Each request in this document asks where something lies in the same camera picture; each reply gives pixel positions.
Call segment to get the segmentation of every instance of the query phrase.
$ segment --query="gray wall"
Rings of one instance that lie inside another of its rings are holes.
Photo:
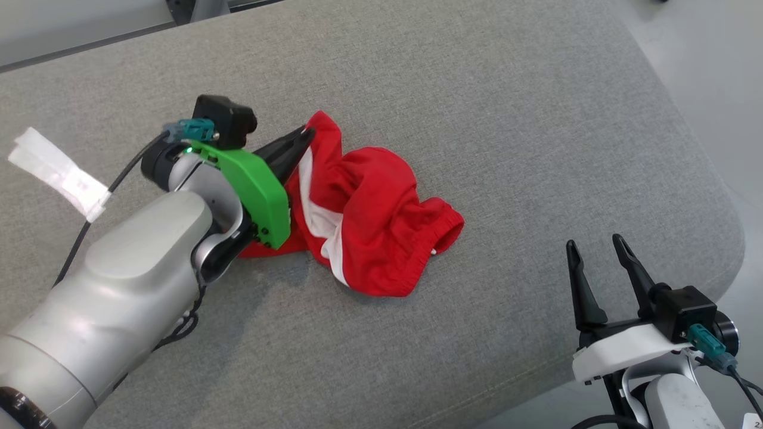
[[[0,0],[3,66],[172,26],[165,0]]]

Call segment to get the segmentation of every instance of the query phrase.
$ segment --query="gray fabric surface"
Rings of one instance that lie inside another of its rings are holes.
[[[712,298],[742,262],[722,183],[602,1],[287,0],[0,75],[3,147],[34,126],[110,182],[201,93],[254,107],[251,147],[325,110],[346,150],[397,152],[466,226],[406,299],[307,254],[239,261],[91,428],[470,427],[571,379],[567,239],[612,320],[636,313],[614,232]],[[6,331],[82,219],[10,164],[0,184]],[[89,240],[158,194],[133,174]]]

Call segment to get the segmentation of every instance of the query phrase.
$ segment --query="white stripe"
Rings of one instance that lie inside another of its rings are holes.
[[[331,272],[337,280],[347,286],[344,278],[344,256],[342,247],[342,219],[344,215],[315,204],[310,199],[313,181],[313,151],[308,147],[299,161],[299,198],[307,230],[313,237],[325,238],[320,255],[329,260]]]

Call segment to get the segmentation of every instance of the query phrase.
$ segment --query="teal connector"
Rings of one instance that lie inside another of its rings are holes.
[[[185,139],[208,142],[218,137],[214,132],[214,122],[209,119],[181,119],[174,124],[165,125],[164,129],[169,131],[169,142]]]
[[[715,360],[726,352],[726,346],[721,344],[714,335],[701,324],[693,324],[689,327],[687,340],[692,343],[705,357]]]

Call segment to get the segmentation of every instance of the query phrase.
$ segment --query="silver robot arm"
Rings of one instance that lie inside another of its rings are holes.
[[[167,182],[0,337],[0,428],[82,427],[249,243],[219,169],[189,153]]]

